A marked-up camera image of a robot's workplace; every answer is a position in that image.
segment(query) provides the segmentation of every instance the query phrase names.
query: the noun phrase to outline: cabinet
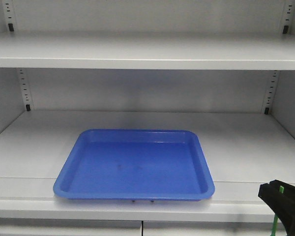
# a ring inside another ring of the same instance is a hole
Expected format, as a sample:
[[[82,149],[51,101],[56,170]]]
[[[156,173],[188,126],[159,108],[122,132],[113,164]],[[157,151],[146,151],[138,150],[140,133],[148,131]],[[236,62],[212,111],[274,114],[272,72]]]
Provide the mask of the cabinet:
[[[195,132],[215,194],[55,197],[90,128]],[[269,223],[275,178],[295,185],[295,0],[0,1],[0,218]]]

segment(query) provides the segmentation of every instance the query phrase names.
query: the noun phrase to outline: blue tray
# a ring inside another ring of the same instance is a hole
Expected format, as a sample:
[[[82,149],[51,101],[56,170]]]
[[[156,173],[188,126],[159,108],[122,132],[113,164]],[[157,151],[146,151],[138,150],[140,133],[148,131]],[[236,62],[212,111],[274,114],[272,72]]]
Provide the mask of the blue tray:
[[[197,136],[183,130],[87,130],[54,185],[69,199],[198,201],[214,190]]]

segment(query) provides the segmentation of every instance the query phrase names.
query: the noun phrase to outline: shelf bracket slot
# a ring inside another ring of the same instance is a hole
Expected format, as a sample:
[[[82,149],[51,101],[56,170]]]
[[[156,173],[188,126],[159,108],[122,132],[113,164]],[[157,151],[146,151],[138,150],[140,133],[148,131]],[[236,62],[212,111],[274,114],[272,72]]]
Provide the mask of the shelf bracket slot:
[[[273,104],[273,99],[275,96],[276,86],[279,80],[280,71],[274,70],[272,73],[272,76],[268,79],[266,90],[265,90],[265,96],[264,101],[262,105],[261,112],[268,115],[271,113],[271,108]]]
[[[282,13],[282,19],[280,24],[280,32],[282,34],[289,33],[292,25],[293,12],[295,8],[295,0],[286,0],[285,6]]]
[[[30,93],[30,85],[27,77],[26,69],[17,68],[17,75],[21,87],[22,98],[26,111],[33,110],[33,102]]]
[[[6,28],[10,32],[16,31],[16,19],[12,0],[1,0],[4,12]]]

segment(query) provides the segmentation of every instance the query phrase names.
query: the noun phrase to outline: shelf front lip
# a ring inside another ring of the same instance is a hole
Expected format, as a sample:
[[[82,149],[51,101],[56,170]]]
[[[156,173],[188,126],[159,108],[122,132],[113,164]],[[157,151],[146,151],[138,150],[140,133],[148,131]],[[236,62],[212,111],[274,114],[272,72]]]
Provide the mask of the shelf front lip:
[[[0,58],[0,68],[295,70],[295,60]]]
[[[203,212],[150,209],[135,203],[127,209],[117,204],[115,210],[83,203],[74,207],[68,203],[31,200],[0,200],[0,218],[80,219],[80,220],[144,220],[144,221],[194,221],[194,222],[248,222],[271,223],[273,212],[258,204],[208,204]]]

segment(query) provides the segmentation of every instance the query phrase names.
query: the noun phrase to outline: white shelf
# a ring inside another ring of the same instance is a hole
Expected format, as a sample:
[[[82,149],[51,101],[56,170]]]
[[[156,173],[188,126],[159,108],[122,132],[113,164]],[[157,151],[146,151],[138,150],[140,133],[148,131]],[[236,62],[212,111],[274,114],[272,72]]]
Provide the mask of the white shelf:
[[[58,173],[78,135],[90,128],[195,132],[216,192],[200,202],[55,197]],[[275,178],[295,184],[295,140],[262,114],[31,111],[0,134],[0,217],[271,222],[273,212],[257,194]]]
[[[295,70],[295,36],[8,32],[0,67]]]

